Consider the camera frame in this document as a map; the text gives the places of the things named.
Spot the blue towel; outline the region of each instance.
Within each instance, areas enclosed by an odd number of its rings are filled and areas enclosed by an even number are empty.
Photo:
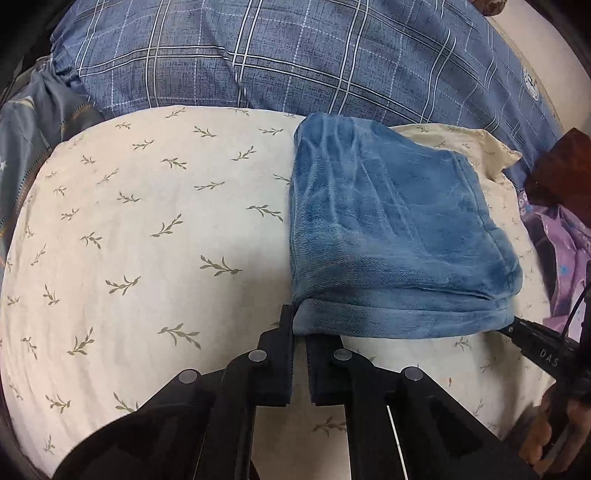
[[[294,138],[296,335],[435,338],[513,321],[521,267],[466,157],[324,113]]]

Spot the cable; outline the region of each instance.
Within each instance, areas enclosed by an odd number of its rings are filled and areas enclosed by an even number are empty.
[[[587,286],[583,289],[580,297],[577,299],[577,301],[574,304],[573,310],[571,310],[571,312],[569,313],[569,318],[566,320],[566,324],[564,325],[564,328],[562,329],[562,334],[560,335],[560,340],[562,340],[563,342],[565,341],[566,335],[569,332],[569,327],[570,327],[571,322],[573,321],[574,314],[577,313],[577,310],[579,309],[581,302],[583,301],[583,299],[585,298],[585,295],[587,294],[587,292],[589,290],[591,290],[591,282],[589,282],[587,284]]]

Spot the metal screw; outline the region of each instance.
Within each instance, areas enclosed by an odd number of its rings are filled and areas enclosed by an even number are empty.
[[[404,376],[409,380],[417,381],[423,377],[423,371],[417,367],[406,367],[404,369]]]
[[[335,356],[335,358],[337,360],[340,360],[342,362],[346,362],[347,360],[351,360],[351,357],[353,357],[351,350],[347,350],[346,348],[339,348],[338,350],[335,350],[333,355]]]
[[[195,370],[183,370],[178,374],[178,379],[185,384],[193,383],[197,380],[198,373]]]
[[[253,350],[248,354],[248,359],[251,362],[262,362],[265,358],[267,358],[267,352],[264,350]]]

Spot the purple fabric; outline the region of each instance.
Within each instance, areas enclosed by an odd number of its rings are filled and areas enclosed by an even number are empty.
[[[551,317],[544,319],[544,325],[562,332],[585,285],[587,262],[591,260],[591,229],[562,205],[531,205],[525,192],[519,194],[519,211],[540,258],[550,297]],[[584,304],[569,329],[573,340],[580,338],[583,315]]]

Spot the blue plaid fabric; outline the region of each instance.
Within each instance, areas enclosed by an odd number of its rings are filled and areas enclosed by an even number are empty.
[[[77,0],[53,41],[57,72],[106,116],[183,104],[484,128],[523,153],[517,186],[561,136],[465,0]]]

